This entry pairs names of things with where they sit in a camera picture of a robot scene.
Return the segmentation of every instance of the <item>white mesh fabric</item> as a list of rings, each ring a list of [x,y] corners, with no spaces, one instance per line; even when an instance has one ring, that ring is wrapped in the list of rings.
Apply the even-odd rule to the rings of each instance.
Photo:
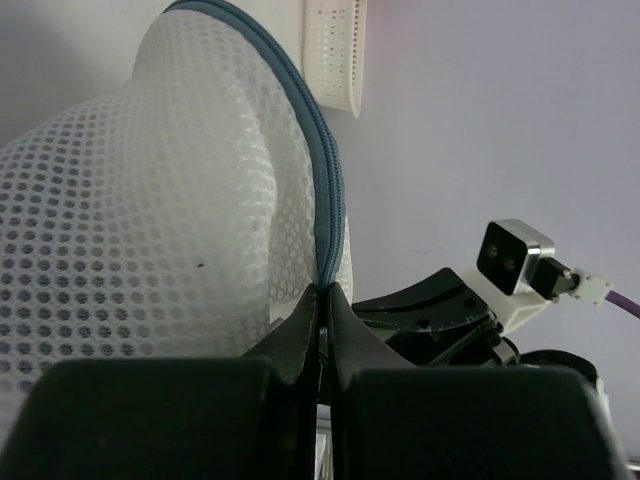
[[[203,14],[162,15],[119,92],[4,147],[0,184],[0,440],[54,362],[241,354],[316,280],[294,111]]]

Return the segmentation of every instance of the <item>purple cable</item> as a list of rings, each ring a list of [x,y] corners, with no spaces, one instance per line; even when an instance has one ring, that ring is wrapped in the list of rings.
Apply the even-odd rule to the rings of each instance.
[[[609,292],[605,300],[613,303],[616,307],[626,310],[634,317],[640,318],[640,305],[633,300],[629,300],[624,295],[620,295],[618,292],[614,292],[612,290]]]

